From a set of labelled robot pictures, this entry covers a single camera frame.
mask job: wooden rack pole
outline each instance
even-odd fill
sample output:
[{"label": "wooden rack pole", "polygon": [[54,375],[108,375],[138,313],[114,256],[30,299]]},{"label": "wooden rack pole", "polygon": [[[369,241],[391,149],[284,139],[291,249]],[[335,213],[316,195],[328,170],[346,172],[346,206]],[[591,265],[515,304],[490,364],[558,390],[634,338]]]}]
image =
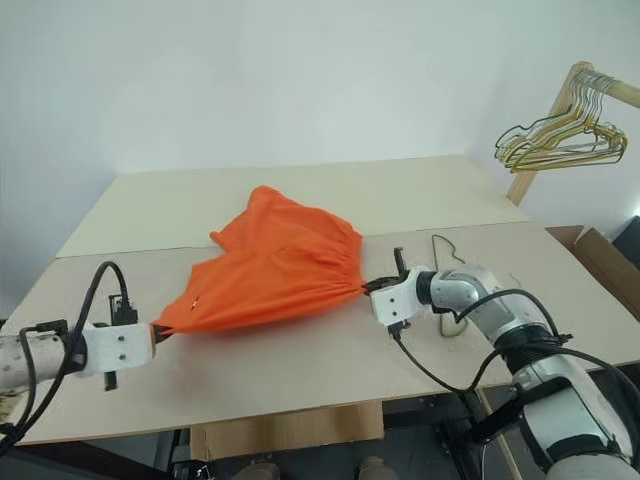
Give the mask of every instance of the wooden rack pole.
[{"label": "wooden rack pole", "polygon": [[[567,78],[565,78],[562,88],[556,97],[556,101],[553,102],[549,115],[559,115],[566,111],[569,105],[571,105],[571,81],[579,72],[583,70],[593,70],[593,65],[589,62],[578,62],[571,67]],[[511,187],[507,192],[507,198],[516,205],[520,205],[522,199],[527,194],[533,179],[536,178],[538,172],[520,172],[516,174],[516,178],[513,179]]]},{"label": "wooden rack pole", "polygon": [[634,87],[624,82],[616,82],[611,85],[605,95],[609,95],[627,105],[640,108],[640,88]]}]

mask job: wooden table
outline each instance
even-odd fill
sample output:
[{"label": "wooden table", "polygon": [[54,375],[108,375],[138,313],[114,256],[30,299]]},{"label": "wooden table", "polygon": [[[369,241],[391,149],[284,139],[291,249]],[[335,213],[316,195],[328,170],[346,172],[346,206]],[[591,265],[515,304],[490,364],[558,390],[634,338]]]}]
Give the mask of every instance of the wooden table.
[{"label": "wooden table", "polygon": [[[394,272],[395,246],[405,248],[408,265],[433,265],[430,237],[439,233],[469,262],[490,267],[505,287],[519,282],[537,295],[559,329],[574,334],[571,346],[612,363],[640,359],[636,320],[461,157],[119,177],[3,333],[44,320],[73,322],[105,259],[122,266],[140,320],[153,321],[182,292],[191,265],[221,253],[205,246],[208,232],[239,213],[251,188],[263,183],[338,213],[364,233],[365,278]],[[441,251],[441,267],[455,266],[447,258]],[[100,290],[89,321],[108,318],[104,299],[115,291],[114,279],[105,278]],[[421,362],[461,386],[491,349],[475,328],[442,339],[426,312],[405,341]],[[509,380],[496,362],[481,385]],[[119,373],[113,392],[104,392],[100,376],[71,376],[24,442],[129,435],[440,391],[397,349],[362,297],[318,318],[174,336],[159,345],[152,363]]]}]

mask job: wire hanger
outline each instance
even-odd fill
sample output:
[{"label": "wire hanger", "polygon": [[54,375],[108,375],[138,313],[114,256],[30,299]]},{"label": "wire hanger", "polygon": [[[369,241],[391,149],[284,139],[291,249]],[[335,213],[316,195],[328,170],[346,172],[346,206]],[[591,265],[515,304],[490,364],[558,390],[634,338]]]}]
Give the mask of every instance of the wire hanger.
[{"label": "wire hanger", "polygon": [[[624,132],[614,125],[598,123],[604,94],[617,82],[593,70],[579,72],[570,85],[570,107],[529,127],[518,125],[507,130],[496,142],[495,158],[512,172],[618,162],[627,148]],[[583,134],[594,139],[564,144]]]}]

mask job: cardboard box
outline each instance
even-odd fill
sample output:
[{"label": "cardboard box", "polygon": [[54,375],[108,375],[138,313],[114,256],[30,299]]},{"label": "cardboard box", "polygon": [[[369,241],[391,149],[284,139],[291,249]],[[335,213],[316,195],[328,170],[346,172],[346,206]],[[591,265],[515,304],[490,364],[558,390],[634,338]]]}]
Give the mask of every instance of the cardboard box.
[{"label": "cardboard box", "polygon": [[640,270],[593,228],[578,238],[583,228],[550,227],[547,231],[640,321]]}]

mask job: orange cloth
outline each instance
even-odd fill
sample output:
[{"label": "orange cloth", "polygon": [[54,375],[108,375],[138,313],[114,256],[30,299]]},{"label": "orange cloth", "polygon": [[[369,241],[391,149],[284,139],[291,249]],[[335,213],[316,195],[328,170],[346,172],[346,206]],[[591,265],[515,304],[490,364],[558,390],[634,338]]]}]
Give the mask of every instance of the orange cloth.
[{"label": "orange cloth", "polygon": [[362,236],[341,218],[269,187],[211,238],[227,253],[194,265],[185,292],[154,323],[211,332],[324,312],[364,292]]}]

